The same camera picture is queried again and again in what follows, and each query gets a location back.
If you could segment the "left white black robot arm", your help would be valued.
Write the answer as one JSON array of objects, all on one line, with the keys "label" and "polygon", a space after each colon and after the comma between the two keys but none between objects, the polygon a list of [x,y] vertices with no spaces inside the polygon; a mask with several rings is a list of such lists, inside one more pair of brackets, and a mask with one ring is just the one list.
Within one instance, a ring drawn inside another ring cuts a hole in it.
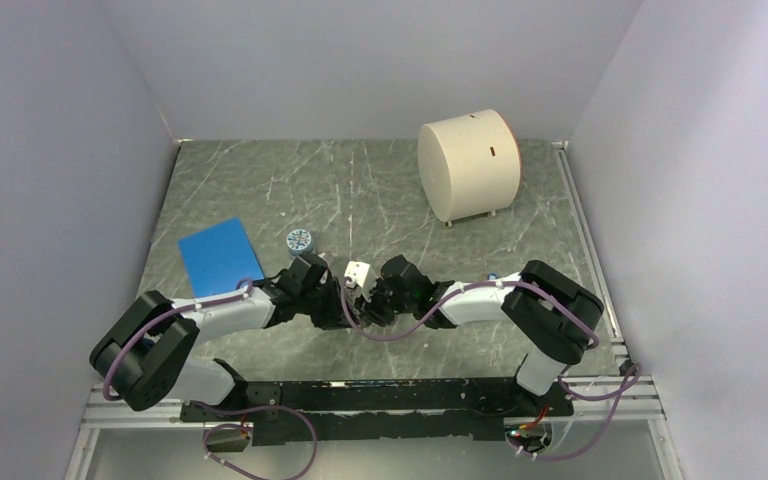
[{"label": "left white black robot arm", "polygon": [[306,316],[314,327],[349,327],[340,287],[325,260],[312,253],[264,279],[241,279],[227,292],[170,299],[146,291],[93,348],[89,363],[102,377],[107,401],[144,411],[171,398],[205,404],[222,420],[249,405],[249,384],[222,359],[192,357],[194,347],[247,330],[262,330]]}]

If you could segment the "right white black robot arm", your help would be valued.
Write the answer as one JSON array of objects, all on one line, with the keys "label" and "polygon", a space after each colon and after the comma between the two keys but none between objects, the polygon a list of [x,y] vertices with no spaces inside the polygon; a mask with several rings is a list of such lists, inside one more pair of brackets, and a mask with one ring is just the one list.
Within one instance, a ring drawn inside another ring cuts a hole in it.
[{"label": "right white black robot arm", "polygon": [[540,260],[508,276],[466,283],[433,281],[402,255],[378,274],[367,263],[350,262],[341,304],[352,327],[388,326],[402,315],[429,329],[476,322],[517,327],[531,347],[509,392],[511,405],[524,415],[545,406],[557,378],[599,346],[596,328],[605,310],[593,293]]}]

